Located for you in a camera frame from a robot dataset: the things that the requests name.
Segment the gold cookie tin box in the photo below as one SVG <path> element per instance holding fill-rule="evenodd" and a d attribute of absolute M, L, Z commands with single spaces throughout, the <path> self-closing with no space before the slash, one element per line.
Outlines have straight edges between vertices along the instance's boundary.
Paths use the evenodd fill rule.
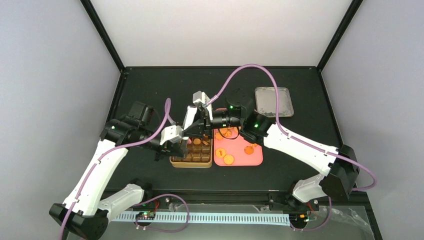
<path fill-rule="evenodd" d="M 213 140 L 202 137 L 189 137 L 184 145 L 187 155 L 184 158 L 171 156 L 169 161 L 174 168 L 210 168 L 213 161 Z"/>

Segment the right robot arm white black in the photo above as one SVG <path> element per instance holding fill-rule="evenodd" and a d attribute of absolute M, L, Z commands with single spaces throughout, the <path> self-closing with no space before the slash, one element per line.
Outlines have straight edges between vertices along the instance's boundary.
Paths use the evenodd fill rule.
<path fill-rule="evenodd" d="M 320 144 L 288 129 L 279 129 L 276 120 L 255 109 L 253 99 L 236 89 L 226 97 L 226 110 L 212 110 L 211 99 L 203 91 L 193 94 L 197 107 L 193 126 L 196 134 L 211 135 L 213 130 L 239 127 L 241 137 L 251 143 L 287 154 L 317 171 L 317 175 L 294 183 L 286 193 L 285 204 L 293 210 L 304 203 L 328 196 L 347 201 L 358 178 L 360 169 L 354 150 Z"/>

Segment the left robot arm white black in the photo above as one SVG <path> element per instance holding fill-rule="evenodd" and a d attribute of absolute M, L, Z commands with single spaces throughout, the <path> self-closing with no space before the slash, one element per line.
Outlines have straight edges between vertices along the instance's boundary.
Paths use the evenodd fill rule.
<path fill-rule="evenodd" d="M 164 117 L 155 131 L 146 128 L 154 109 L 135 102 L 129 113 L 109 120 L 100 134 L 95 153 L 73 191 L 63 203 L 54 203 L 49 215 L 60 225 L 59 239 L 73 233 L 84 240 L 98 240 L 108 224 L 125 210 L 157 203 L 152 196 L 152 185 L 134 179 L 123 189 L 102 199 L 102 195 L 118 165 L 133 147 L 154 150 L 159 156 L 184 155 L 179 141 L 183 129 L 170 122 L 172 101 L 164 104 Z"/>

